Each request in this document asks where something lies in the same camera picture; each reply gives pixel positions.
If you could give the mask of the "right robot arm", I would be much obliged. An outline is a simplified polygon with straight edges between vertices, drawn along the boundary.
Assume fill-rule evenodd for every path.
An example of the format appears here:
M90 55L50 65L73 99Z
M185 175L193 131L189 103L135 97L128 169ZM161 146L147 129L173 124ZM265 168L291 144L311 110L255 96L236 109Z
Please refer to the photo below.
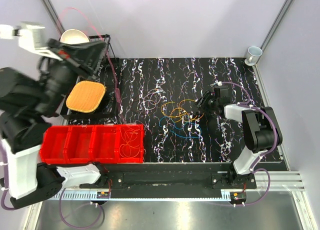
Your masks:
M255 166L283 142L274 110L270 106L256 107L247 103L231 103L229 88L217 86L207 90L195 102L203 114L216 114L242 124L245 147L230 165L226 182L232 188L242 187L254 174Z

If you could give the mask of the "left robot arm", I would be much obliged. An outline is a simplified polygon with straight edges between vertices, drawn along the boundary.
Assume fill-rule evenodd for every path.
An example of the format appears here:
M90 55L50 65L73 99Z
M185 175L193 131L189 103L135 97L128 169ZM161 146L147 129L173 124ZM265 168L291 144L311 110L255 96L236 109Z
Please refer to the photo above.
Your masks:
M18 210L79 186L103 188L108 175L99 163L58 167L38 161L44 134L57 109L78 77L94 78L106 49L104 40L67 44L50 39L41 54L47 68L38 80L11 67L0 70L0 149L5 162L3 193L10 195L11 209Z

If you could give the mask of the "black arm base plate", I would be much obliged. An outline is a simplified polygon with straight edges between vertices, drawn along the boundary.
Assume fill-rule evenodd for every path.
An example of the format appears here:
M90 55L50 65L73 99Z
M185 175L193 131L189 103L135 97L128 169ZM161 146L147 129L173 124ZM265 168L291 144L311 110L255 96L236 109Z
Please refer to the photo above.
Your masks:
M257 187L253 174L229 180L229 163L125 163L100 165L102 182L81 184L82 189L111 187L119 199L209 199Z

